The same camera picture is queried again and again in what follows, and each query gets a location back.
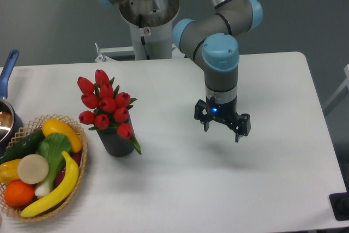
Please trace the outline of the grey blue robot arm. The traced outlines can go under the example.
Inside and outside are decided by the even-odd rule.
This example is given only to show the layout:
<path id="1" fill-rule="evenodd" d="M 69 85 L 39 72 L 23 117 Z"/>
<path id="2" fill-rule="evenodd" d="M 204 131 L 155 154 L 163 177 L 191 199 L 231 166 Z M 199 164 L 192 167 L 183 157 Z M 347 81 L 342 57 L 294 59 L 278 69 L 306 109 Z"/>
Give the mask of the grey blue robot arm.
<path id="1" fill-rule="evenodd" d="M 98 0 L 118 4 L 129 25 L 137 60 L 171 58 L 172 48 L 204 72 L 205 100 L 195 105 L 194 117 L 205 129 L 211 121 L 226 125 L 236 138 L 247 136 L 250 116 L 238 114 L 239 50 L 236 37 L 258 26 L 263 9 L 258 0 L 212 0 L 215 13 L 204 21 L 175 22 L 179 0 Z"/>

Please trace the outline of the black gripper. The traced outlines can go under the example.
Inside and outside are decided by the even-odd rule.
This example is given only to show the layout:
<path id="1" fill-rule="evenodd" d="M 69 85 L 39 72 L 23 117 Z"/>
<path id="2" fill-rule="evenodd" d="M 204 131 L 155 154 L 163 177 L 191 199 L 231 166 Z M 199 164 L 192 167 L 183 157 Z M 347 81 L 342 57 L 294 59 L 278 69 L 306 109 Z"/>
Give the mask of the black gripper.
<path id="1" fill-rule="evenodd" d="M 194 106 L 194 119 L 200 121 L 204 131 L 209 129 L 209 122 L 216 121 L 234 131 L 235 142 L 248 136 L 250 132 L 250 115 L 237 114 L 237 90 L 231 89 L 226 92 L 206 90 L 206 102 L 199 99 Z"/>

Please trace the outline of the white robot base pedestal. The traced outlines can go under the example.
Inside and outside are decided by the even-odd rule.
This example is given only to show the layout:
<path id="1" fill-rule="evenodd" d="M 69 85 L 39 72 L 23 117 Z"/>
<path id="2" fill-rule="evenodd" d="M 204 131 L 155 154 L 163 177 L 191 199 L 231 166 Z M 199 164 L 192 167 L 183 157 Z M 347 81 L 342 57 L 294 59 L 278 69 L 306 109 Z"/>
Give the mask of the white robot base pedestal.
<path id="1" fill-rule="evenodd" d="M 129 25 L 132 47 L 97 49 L 97 62 L 110 56 L 133 55 L 136 60 L 172 57 L 172 23 L 179 12 L 179 0 L 122 0 L 119 11 Z"/>

